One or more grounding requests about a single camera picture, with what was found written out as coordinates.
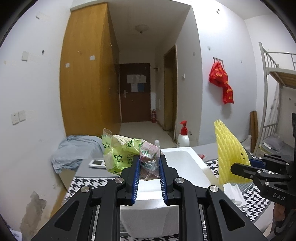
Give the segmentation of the person right hand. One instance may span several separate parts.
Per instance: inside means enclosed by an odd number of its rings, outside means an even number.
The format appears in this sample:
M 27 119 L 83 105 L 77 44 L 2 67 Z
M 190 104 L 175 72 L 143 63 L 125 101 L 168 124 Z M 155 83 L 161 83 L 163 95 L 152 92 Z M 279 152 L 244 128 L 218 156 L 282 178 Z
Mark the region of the person right hand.
M 279 235 L 286 226 L 285 207 L 275 203 L 273 208 L 273 225 L 272 231 L 275 235 Z

